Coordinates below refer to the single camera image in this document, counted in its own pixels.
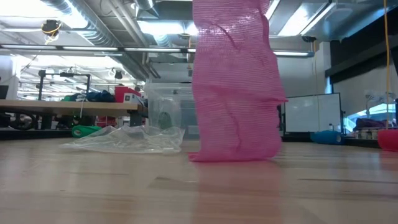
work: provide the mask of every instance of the table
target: table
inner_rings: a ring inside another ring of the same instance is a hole
[[[38,115],[130,116],[130,126],[140,126],[148,109],[130,103],[0,100],[0,112],[25,111]]]

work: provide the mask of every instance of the pink mesh bag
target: pink mesh bag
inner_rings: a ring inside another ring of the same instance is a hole
[[[254,161],[280,149],[285,101],[265,17],[269,0],[194,0],[193,96],[201,149],[191,161]]]

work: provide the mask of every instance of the red object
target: red object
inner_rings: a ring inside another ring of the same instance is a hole
[[[398,130],[382,130],[377,135],[383,150],[398,152]]]
[[[117,86],[114,89],[114,97],[115,97],[117,103],[124,102],[124,94],[125,93],[133,93],[137,96],[141,96],[141,93],[137,92],[136,90],[133,90],[132,88],[129,88],[127,86]]]
[[[107,126],[115,127],[117,125],[116,118],[114,117],[106,117],[106,116],[98,116],[97,126],[101,128],[105,128]]]

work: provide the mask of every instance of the green object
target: green object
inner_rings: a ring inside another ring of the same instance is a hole
[[[70,101],[70,96],[65,96],[61,101]]]
[[[89,134],[93,134],[96,131],[101,130],[102,128],[99,126],[83,126],[77,125],[72,128],[72,135],[75,138],[82,138]]]

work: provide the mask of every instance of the clear plastic bag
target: clear plastic bag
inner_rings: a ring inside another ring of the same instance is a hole
[[[117,153],[177,153],[185,130],[171,127],[165,130],[150,126],[116,129],[107,126],[91,135],[62,144],[63,148]]]

